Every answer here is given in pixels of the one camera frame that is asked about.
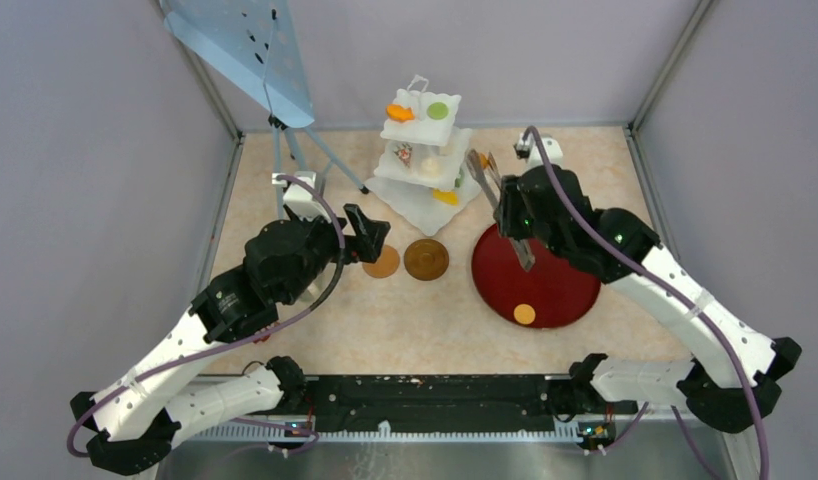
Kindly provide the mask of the metal serving tongs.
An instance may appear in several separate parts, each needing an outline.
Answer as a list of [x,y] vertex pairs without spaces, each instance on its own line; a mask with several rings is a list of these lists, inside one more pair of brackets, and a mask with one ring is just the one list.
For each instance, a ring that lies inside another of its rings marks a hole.
[[[497,227],[500,227],[500,215],[498,212],[498,207],[500,205],[502,190],[500,186],[501,176],[497,169],[496,163],[494,161],[494,157],[489,154],[487,157],[489,159],[490,165],[489,168],[483,170],[479,163],[477,150],[473,148],[469,148],[465,154],[465,164],[469,171],[469,174],[474,179],[474,181],[480,186],[482,192],[486,196],[491,208],[492,208],[492,215]],[[502,230],[498,229],[498,234],[503,236]],[[519,262],[520,267],[523,271],[529,272],[535,265],[535,256],[526,240],[515,240],[512,238],[508,239],[517,259]]]

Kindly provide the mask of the yellow cake slice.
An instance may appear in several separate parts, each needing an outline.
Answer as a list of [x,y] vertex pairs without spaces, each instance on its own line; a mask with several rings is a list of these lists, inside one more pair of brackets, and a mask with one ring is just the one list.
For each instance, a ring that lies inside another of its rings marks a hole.
[[457,206],[459,204],[459,196],[458,192],[455,190],[452,191],[442,191],[439,189],[432,190],[432,197],[434,200],[449,206]]

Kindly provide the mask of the white round mousse cake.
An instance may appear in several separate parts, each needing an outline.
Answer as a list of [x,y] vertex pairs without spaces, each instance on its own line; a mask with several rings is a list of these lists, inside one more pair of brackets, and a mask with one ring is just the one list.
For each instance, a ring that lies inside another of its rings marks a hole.
[[438,157],[429,156],[421,160],[419,164],[420,175],[425,178],[437,178],[441,175],[442,164]]

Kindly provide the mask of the white strawberry cake slice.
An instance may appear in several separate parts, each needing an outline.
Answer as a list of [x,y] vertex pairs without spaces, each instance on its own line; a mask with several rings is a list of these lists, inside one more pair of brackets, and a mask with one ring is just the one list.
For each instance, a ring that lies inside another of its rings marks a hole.
[[400,143],[395,147],[393,150],[393,154],[395,157],[401,162],[401,164],[407,168],[412,168],[412,157],[413,157],[413,145],[410,143]]

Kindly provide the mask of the round tan biscuit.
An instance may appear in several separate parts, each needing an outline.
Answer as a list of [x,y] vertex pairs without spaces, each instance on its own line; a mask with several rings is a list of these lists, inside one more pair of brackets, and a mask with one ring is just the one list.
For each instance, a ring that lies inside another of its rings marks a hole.
[[513,309],[513,319],[516,323],[520,325],[531,325],[536,320],[536,311],[535,309],[526,303],[518,304]]

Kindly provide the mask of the orange fish-shaped cookie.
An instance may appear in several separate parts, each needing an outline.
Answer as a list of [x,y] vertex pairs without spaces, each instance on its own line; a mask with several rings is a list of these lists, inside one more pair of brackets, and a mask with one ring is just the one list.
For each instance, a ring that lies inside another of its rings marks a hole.
[[415,119],[413,110],[400,104],[388,104],[385,108],[387,117],[395,122],[404,123]]

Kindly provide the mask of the green macaron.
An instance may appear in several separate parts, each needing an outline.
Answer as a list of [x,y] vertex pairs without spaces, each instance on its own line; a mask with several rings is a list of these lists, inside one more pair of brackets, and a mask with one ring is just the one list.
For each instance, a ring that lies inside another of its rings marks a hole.
[[449,116],[450,109],[444,102],[433,102],[427,106],[426,116],[432,120],[444,120]]

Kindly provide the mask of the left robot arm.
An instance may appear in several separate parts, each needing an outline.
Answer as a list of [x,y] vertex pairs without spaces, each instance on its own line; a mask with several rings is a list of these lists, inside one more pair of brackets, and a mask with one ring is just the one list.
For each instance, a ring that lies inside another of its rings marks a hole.
[[84,457],[99,469],[132,476],[208,428],[259,411],[299,410],[306,380],[289,357],[196,392],[187,386],[216,358],[280,330],[279,307],[299,300],[327,267],[333,275],[319,301],[347,265],[376,262],[390,229],[355,204],[346,204],[342,216],[289,214],[266,224],[246,243],[240,265],[200,291],[134,367],[111,386],[71,399],[77,426],[92,433]]

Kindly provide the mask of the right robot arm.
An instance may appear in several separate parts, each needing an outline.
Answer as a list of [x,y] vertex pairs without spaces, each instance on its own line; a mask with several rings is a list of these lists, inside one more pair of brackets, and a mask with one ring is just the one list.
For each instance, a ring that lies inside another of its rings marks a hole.
[[659,236],[623,208],[593,208],[577,176],[536,166],[498,180],[499,233],[535,240],[576,271],[633,300],[690,352],[687,359],[643,362],[591,353],[569,369],[571,397],[585,412],[608,402],[685,406],[704,424],[741,433],[754,423],[747,400],[769,415],[778,380],[802,354],[790,337],[769,338],[739,320],[679,265]]

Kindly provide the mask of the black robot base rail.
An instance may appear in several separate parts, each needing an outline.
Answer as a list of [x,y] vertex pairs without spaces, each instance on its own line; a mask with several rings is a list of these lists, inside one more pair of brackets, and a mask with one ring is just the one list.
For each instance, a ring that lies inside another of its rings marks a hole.
[[270,415],[296,415],[320,432],[549,432],[588,415],[634,415],[564,375],[321,375]]

